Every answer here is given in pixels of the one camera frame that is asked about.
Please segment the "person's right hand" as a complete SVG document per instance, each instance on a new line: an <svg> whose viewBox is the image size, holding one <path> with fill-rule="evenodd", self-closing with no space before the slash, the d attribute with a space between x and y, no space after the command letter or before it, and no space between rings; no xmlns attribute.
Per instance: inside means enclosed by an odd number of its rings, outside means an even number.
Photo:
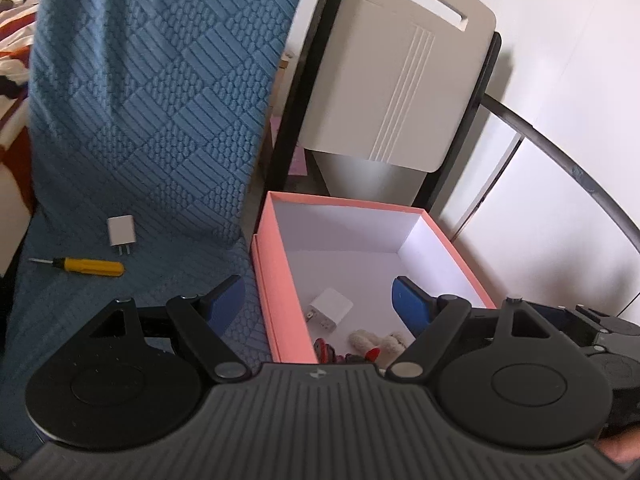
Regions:
<svg viewBox="0 0 640 480"><path fill-rule="evenodd" d="M620 434L600 439L597 448L615 463L632 463L640 457L640 427L630 427Z"/></svg>

